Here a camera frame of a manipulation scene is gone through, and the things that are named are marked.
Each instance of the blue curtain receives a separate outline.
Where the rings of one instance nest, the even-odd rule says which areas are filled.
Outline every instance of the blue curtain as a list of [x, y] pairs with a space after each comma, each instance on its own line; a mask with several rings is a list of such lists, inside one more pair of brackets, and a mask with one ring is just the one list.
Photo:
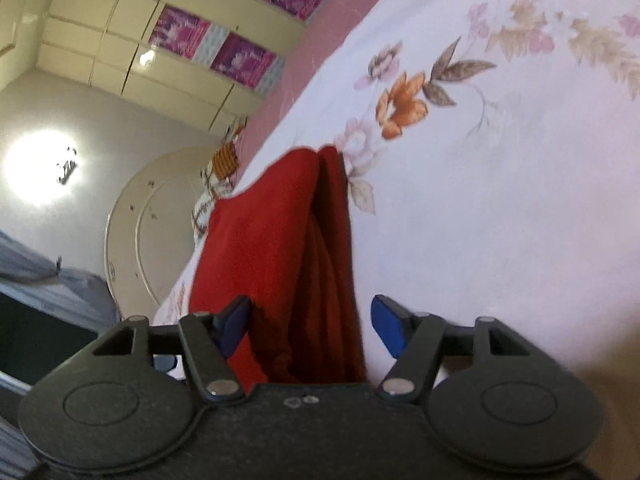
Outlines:
[[[90, 272], [63, 269], [0, 230], [0, 292], [68, 323], [103, 333], [120, 321], [106, 282]], [[24, 395], [28, 384], [0, 370], [0, 388]], [[23, 478], [36, 465], [20, 431], [0, 418], [0, 480]]]

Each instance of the orange woven object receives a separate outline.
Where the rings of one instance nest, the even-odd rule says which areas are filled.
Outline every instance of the orange woven object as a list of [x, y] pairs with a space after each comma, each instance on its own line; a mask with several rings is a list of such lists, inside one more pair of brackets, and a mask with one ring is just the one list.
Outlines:
[[211, 159], [211, 165], [218, 180], [224, 180], [233, 175], [238, 170], [238, 156], [234, 144], [228, 142], [217, 150]]

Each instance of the red cloth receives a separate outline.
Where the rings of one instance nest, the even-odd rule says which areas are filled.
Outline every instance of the red cloth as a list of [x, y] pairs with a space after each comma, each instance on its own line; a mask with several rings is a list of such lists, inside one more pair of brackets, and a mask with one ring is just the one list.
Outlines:
[[296, 149], [216, 202], [190, 310], [252, 298], [248, 339], [229, 359], [245, 388], [365, 380], [346, 189], [333, 146]]

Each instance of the metal screw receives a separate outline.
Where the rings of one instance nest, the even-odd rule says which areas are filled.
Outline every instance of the metal screw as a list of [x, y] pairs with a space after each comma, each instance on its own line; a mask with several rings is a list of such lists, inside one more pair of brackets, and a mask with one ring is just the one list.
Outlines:
[[408, 379], [387, 379], [382, 389], [391, 396], [406, 395], [415, 390], [415, 384]]
[[233, 395], [240, 389], [240, 386], [235, 381], [229, 379], [219, 379], [217, 381], [211, 381], [207, 385], [207, 391], [217, 397], [226, 397]]
[[300, 406], [302, 406], [302, 399], [300, 399], [300, 397], [289, 397], [289, 399], [284, 400], [284, 405], [287, 408], [291, 408], [292, 410], [295, 410]]

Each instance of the bed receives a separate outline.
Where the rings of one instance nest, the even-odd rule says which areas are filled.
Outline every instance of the bed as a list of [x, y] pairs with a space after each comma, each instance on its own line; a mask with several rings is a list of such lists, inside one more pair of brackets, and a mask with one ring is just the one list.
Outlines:
[[[242, 136], [234, 196], [292, 148], [335, 146], [369, 380], [393, 363], [376, 294], [459, 324], [497, 317], [596, 391], [607, 420], [590, 465], [636, 478], [640, 0], [371, 6], [300, 80], [292, 56]], [[203, 247], [156, 322], [190, 310]]]

